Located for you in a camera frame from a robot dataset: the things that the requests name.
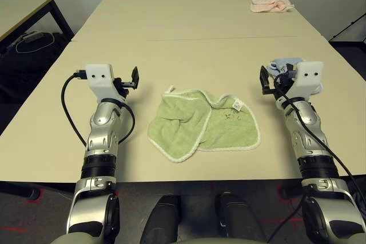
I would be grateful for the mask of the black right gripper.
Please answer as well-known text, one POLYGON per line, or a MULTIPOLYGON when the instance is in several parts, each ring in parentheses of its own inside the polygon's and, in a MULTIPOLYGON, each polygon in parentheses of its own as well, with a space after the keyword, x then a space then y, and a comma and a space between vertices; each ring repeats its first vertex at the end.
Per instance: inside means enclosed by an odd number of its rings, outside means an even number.
POLYGON ((260 69, 260 82, 262 87, 262 93, 264 95, 272 94, 275 99, 279 99, 283 94, 285 94, 294 81, 289 73, 279 74, 273 80, 274 88, 269 87, 269 74, 264 66, 260 69))

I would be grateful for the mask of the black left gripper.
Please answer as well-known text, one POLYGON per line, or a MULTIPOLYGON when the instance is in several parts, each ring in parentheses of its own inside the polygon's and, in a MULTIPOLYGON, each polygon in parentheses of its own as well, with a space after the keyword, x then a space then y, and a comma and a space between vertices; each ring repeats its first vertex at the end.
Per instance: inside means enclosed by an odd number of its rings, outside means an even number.
POLYGON ((132 81, 131 82, 123 82, 121 78, 115 78, 113 81, 113 85, 116 88, 118 94, 124 98, 129 94, 129 88, 136 89, 138 87, 140 77, 138 73, 137 66, 134 67, 132 71, 132 81))

